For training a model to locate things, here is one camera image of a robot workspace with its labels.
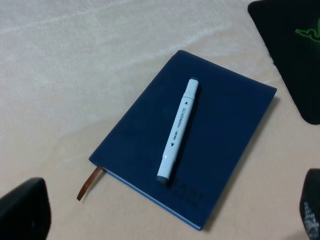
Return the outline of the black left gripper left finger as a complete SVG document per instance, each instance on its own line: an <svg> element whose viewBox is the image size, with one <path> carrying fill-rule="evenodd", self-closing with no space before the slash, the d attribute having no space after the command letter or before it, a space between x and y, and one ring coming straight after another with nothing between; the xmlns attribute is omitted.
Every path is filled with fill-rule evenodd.
<svg viewBox="0 0 320 240"><path fill-rule="evenodd" d="M45 240L51 228L46 182L33 177L0 198L2 240Z"/></svg>

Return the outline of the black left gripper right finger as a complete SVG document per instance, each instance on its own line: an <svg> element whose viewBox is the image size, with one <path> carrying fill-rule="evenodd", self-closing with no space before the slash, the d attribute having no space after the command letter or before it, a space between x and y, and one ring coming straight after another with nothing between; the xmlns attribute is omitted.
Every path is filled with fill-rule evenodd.
<svg viewBox="0 0 320 240"><path fill-rule="evenodd" d="M320 239L320 169L308 170L300 198L299 212L310 240Z"/></svg>

